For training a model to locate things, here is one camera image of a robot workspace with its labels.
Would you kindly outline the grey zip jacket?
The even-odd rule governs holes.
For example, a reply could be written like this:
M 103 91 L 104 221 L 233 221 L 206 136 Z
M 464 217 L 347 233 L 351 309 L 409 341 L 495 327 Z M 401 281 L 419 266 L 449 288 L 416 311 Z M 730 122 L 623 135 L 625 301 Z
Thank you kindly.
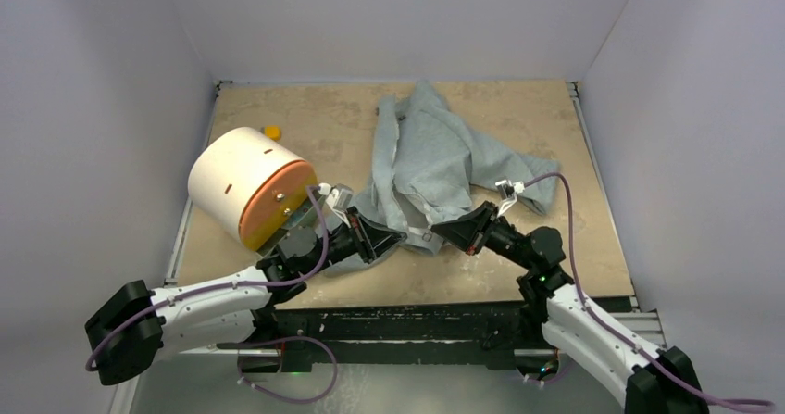
M 554 202 L 557 161 L 521 154 L 470 128 L 427 81 L 406 98 L 384 96 L 371 150 L 366 187 L 350 202 L 369 220 L 404 232 L 402 246 L 435 256 L 444 240 L 430 225 L 454 220 L 474 208 L 470 188 L 494 189 L 508 179 L 538 183 L 518 201 L 539 215 Z

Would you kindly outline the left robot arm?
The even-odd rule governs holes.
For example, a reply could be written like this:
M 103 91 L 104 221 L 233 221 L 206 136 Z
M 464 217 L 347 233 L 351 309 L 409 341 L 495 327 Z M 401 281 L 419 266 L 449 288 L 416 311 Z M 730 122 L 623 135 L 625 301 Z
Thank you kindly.
M 92 349 L 85 369 L 109 386 L 204 345 L 266 347 L 276 323 L 258 311 L 293 299 L 307 280 L 347 258 L 373 263 L 406 238 L 349 207 L 335 228 L 292 227 L 265 257 L 227 276 L 157 289 L 143 280 L 127 282 L 85 323 Z

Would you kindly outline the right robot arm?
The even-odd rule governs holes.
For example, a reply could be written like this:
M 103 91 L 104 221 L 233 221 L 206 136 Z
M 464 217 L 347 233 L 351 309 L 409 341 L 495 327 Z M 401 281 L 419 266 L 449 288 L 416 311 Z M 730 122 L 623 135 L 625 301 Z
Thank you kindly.
M 489 249 L 526 270 L 517 278 L 524 299 L 519 332 L 529 345 L 545 343 L 567 354 L 599 382 L 626 413 L 706 413 L 693 394 L 700 383 L 688 356 L 644 338 L 578 288 L 563 269 L 561 233 L 541 226 L 519 232 L 498 207 L 484 202 L 431 232 L 468 255 Z

